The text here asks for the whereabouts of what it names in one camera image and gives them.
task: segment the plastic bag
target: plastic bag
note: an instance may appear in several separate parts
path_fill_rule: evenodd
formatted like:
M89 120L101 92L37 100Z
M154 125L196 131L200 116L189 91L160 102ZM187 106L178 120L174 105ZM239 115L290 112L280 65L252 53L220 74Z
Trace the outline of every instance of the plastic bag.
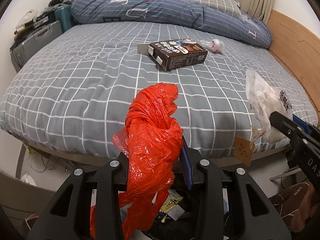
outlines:
M224 43L218 39L214 39L212 41L201 41L200 43L205 46L206 49L214 53L223 53L226 48Z
M261 134L269 143L275 143L283 138L281 132L270 124L270 115L278 111L292 120L292 105L285 92L271 87L257 72L252 69L246 71L245 94L254 108L255 117L260 121Z
M125 127L113 143L129 158L127 191L119 194L119 206L132 203L123 223L128 240L134 229L147 231L174 180L172 167L180 155L183 130L170 117L177 106L174 84L159 83L141 90L133 100Z
M120 208L121 221L123 222L126 217L126 212L123 208ZM90 208L90 235L93 239L96 239L96 205Z

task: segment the white packaging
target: white packaging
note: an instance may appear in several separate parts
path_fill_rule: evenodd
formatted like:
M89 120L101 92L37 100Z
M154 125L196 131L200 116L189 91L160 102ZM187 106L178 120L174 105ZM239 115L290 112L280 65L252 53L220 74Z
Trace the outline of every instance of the white packaging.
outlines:
M292 105L284 91L271 87L257 72L247 68L245 94L254 108L255 117L260 121L262 137L269 143L284 139L285 135L271 127L269 120L274 111L292 120Z

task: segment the brown paper tag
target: brown paper tag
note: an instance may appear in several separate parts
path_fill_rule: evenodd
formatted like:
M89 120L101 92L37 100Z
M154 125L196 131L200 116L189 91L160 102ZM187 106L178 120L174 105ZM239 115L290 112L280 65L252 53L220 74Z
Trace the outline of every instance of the brown paper tag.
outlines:
M240 160L245 166L249 167L251 164L252 153L254 151L254 149L250 149L250 141L236 136L233 146L235 147L235 158Z

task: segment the blue comforter with letters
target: blue comforter with letters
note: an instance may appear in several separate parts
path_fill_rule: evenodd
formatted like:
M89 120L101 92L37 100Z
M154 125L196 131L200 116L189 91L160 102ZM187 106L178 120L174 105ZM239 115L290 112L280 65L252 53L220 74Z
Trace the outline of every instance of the blue comforter with letters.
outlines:
M139 21L175 24L269 48L272 35L260 20L237 19L186 0L75 0L71 12L81 24Z

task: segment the red plastic bag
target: red plastic bag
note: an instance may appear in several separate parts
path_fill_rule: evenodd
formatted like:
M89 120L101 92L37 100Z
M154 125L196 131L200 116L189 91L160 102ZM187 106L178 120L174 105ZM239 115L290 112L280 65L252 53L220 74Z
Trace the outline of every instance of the red plastic bag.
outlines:
M96 239L96 205L90 208L90 235Z
M172 167L183 145L183 130L170 117L177 110L173 102L177 97L174 84L141 90L129 108L124 129L113 137L114 145L129 158L127 191L119 194L120 207L132 203L123 223L126 240L135 228L151 228L173 183Z

